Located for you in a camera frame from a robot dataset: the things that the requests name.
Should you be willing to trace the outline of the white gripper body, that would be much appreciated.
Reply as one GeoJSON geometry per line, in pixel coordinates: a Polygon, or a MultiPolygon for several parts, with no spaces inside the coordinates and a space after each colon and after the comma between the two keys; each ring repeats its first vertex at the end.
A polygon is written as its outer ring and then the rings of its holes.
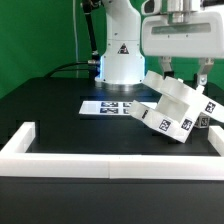
{"type": "Polygon", "coordinates": [[[166,15],[143,20],[142,50],[147,56],[224,58],[224,9],[192,13],[185,24],[169,24],[166,15]]]}

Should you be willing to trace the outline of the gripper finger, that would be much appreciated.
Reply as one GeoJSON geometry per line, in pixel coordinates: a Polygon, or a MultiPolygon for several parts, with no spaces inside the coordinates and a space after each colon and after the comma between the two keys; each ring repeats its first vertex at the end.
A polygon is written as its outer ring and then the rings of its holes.
{"type": "Polygon", "coordinates": [[[169,56],[161,56],[158,59],[159,65],[162,69],[163,72],[163,78],[166,77],[173,77],[174,76],[174,71],[172,69],[172,58],[169,56]]]}
{"type": "Polygon", "coordinates": [[[199,70],[196,73],[196,83],[198,85],[205,86],[208,81],[208,74],[214,65],[213,58],[200,58],[199,59],[199,70]]]}

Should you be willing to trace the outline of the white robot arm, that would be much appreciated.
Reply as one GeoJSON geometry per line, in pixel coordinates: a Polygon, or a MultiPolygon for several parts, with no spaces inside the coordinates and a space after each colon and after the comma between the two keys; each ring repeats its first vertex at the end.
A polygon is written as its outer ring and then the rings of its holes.
{"type": "Polygon", "coordinates": [[[82,0],[100,86],[132,87],[143,81],[145,58],[157,56],[165,77],[171,59],[197,58],[196,82],[204,85],[216,59],[224,59],[224,0],[145,0],[136,10],[130,0],[82,0]],[[91,12],[106,11],[106,51],[97,50],[91,12]]]}

